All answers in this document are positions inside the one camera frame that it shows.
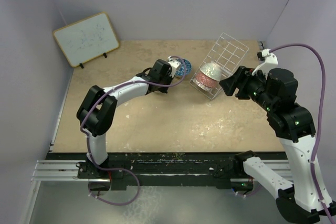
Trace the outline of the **blue triangle pattern bowl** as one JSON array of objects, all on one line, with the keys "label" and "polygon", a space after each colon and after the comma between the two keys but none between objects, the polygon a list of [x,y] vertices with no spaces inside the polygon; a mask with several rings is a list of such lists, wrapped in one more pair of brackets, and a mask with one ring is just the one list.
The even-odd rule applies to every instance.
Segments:
[{"label": "blue triangle pattern bowl", "polygon": [[183,62],[180,59],[177,59],[177,61],[179,61],[181,63],[180,67],[176,70],[176,73],[175,73],[175,76],[177,78],[187,76],[188,74],[190,74],[190,72],[192,70],[191,63],[186,59],[182,58],[182,60],[183,60]]}]

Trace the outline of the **white bowl maroon pattern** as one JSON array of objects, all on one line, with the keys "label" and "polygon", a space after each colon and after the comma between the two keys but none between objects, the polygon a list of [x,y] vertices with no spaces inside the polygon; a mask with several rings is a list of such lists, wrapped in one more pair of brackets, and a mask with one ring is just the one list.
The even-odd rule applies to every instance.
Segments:
[{"label": "white bowl maroon pattern", "polygon": [[196,84],[199,88],[201,88],[202,90],[204,90],[204,91],[206,91],[206,92],[211,93],[212,90],[213,90],[213,88],[210,88],[210,87],[208,87],[208,86],[205,86],[205,85],[203,85],[203,84],[200,83],[200,82],[196,82],[195,84]]}]

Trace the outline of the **white bowl green pattern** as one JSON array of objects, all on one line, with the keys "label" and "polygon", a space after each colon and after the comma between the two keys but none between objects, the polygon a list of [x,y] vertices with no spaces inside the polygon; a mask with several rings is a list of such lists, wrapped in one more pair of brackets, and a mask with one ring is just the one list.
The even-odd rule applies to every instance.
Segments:
[{"label": "white bowl green pattern", "polygon": [[221,67],[215,62],[205,63],[200,67],[200,71],[209,78],[220,81],[222,78]]}]

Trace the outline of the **orange floral pattern bowl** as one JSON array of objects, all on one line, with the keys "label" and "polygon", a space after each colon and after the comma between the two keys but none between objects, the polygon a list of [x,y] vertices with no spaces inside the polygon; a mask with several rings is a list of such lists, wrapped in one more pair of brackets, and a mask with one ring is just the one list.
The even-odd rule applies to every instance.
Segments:
[{"label": "orange floral pattern bowl", "polygon": [[207,75],[205,75],[204,73],[202,73],[201,71],[199,71],[196,74],[196,80],[201,83],[202,85],[209,87],[209,88],[215,88],[219,81],[214,80],[210,77],[208,77]]}]

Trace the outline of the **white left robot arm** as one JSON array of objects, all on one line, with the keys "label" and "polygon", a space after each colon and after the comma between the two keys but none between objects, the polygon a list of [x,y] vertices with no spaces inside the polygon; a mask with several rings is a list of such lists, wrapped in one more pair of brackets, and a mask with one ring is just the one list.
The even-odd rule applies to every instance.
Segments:
[{"label": "white left robot arm", "polygon": [[116,111],[131,100],[150,93],[167,93],[173,85],[181,62],[176,57],[158,59],[152,67],[137,73],[130,80],[111,87],[92,86],[83,99],[76,118],[86,135],[87,163],[96,178],[104,177],[112,168],[107,152],[107,132]]}]

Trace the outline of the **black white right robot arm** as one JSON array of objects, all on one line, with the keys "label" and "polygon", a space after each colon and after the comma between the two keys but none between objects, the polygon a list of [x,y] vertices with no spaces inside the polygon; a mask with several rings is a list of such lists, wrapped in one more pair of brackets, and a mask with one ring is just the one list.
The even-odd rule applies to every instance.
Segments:
[{"label": "black white right robot arm", "polygon": [[275,199],[281,216],[290,223],[317,223],[320,216],[335,216],[335,201],[328,194],[316,158],[311,113],[296,103],[298,81],[291,71],[261,70],[240,66],[219,85],[227,96],[252,99],[267,113],[267,121],[285,150],[292,181],[278,175],[253,152],[235,156],[234,173],[256,179]]}]

